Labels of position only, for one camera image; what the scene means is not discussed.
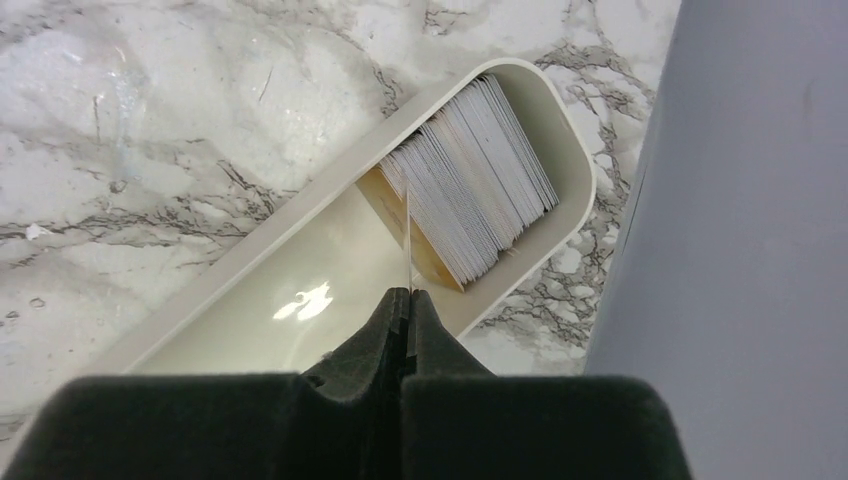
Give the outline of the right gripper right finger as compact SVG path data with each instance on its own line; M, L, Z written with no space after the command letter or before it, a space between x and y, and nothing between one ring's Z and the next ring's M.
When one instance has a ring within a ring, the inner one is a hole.
M412 294L401 387L406 479L688 479L665 402L621 376L497 376Z

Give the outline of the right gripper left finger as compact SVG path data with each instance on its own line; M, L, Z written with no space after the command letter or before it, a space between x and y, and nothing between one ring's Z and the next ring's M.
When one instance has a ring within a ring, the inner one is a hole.
M394 479L410 293L302 373L97 376L62 387L8 479Z

